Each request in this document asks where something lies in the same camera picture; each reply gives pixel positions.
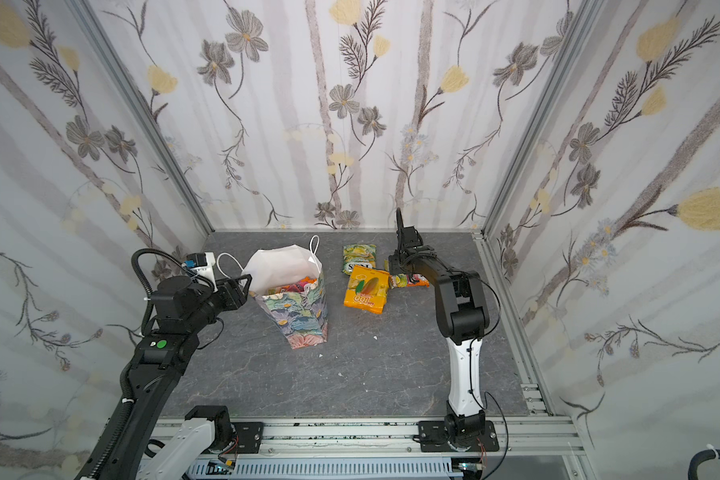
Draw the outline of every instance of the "orange snack package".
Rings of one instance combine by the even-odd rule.
[[[356,265],[349,276],[344,305],[381,313],[387,302],[389,273]]]

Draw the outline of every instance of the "gift bag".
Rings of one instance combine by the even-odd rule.
[[[277,324],[292,349],[328,340],[326,280],[316,255],[319,241],[313,236],[309,250],[298,245],[259,250],[242,271],[252,276],[250,295]]]

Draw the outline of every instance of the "wall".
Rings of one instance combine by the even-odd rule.
[[[225,2],[91,5],[214,226],[243,229],[481,227],[578,5]]]
[[[490,241],[603,480],[720,448],[720,1],[605,3]]]
[[[74,18],[48,3],[0,2],[0,478],[74,477],[144,312],[130,255],[204,240]]]

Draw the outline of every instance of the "cable tie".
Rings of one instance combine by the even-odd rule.
[[[717,452],[717,450],[715,450],[715,447],[713,447],[711,443],[706,444],[706,447],[715,453],[715,460],[720,460],[720,454]]]

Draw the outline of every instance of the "gray marble tabletop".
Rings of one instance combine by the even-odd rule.
[[[258,249],[292,244],[308,248],[312,234],[214,233],[204,251],[229,252],[245,266]],[[462,270],[485,272],[469,233],[422,234],[444,260]],[[393,233],[320,232],[317,255],[326,275],[328,341],[291,350],[256,302],[221,314],[226,328],[210,347],[195,353],[168,399],[163,416],[184,416],[195,405],[226,405],[231,416],[442,416],[450,391],[450,361],[434,319],[432,288],[390,290],[384,313],[343,305],[348,276],[345,244],[374,244],[378,267],[396,245]],[[228,273],[239,269],[222,259]],[[488,289],[490,321],[497,319]],[[204,343],[220,325],[203,331]],[[480,387],[505,415],[526,415],[514,359],[501,326],[483,342]],[[486,412],[497,415],[489,403]]]

